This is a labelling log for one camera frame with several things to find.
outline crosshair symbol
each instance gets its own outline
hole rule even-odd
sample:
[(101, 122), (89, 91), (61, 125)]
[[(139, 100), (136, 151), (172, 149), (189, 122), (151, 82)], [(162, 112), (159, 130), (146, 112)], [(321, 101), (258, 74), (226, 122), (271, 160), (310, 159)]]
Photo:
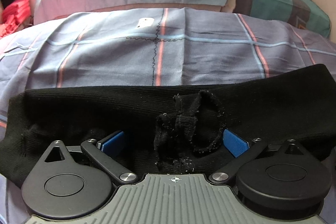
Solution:
[(178, 181), (180, 181), (180, 179), (179, 178), (177, 178), (177, 177), (173, 177), (172, 179), (170, 179), (172, 182), (178, 182)]

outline black ribbed fabric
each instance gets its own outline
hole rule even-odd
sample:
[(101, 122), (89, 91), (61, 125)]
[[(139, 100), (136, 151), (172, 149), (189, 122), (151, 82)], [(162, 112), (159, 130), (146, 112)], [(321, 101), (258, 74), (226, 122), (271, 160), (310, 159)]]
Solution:
[(100, 86), (28, 90), (11, 99), (0, 173), (17, 186), (48, 145), (79, 145), (123, 130), (117, 161), (144, 173), (210, 174), (232, 159), (228, 128), (244, 139), (294, 138), (322, 160), (336, 145), (336, 83), (324, 65), (212, 86)]

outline gray ribbed surface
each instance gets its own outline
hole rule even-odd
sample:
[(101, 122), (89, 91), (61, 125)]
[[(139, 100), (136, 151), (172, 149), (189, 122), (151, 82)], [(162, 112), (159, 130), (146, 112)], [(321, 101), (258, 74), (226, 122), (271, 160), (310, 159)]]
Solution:
[[(227, 186), (209, 184), (203, 175), (147, 175), (136, 185), (119, 188), (111, 202), (90, 216), (45, 221), (32, 216), (27, 224), (283, 224), (246, 209)], [(315, 216), (286, 222), (325, 224)]]

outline white tag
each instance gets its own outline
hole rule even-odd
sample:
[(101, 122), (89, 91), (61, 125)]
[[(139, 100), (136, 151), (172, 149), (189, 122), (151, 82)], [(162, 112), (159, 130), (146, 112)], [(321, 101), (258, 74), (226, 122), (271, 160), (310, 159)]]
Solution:
[(154, 23), (154, 18), (143, 17), (139, 19), (137, 28), (149, 27)]

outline silver screw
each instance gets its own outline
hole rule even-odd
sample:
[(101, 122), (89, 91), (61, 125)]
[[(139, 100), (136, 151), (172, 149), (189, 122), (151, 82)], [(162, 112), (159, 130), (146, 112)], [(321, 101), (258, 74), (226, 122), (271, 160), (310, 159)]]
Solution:
[(212, 175), (212, 178), (217, 181), (223, 181), (223, 180), (227, 180), (229, 178), (229, 175), (226, 173), (219, 172), (219, 173), (214, 173)]
[(132, 181), (135, 180), (137, 176), (133, 173), (124, 173), (120, 175), (120, 179), (123, 181)]

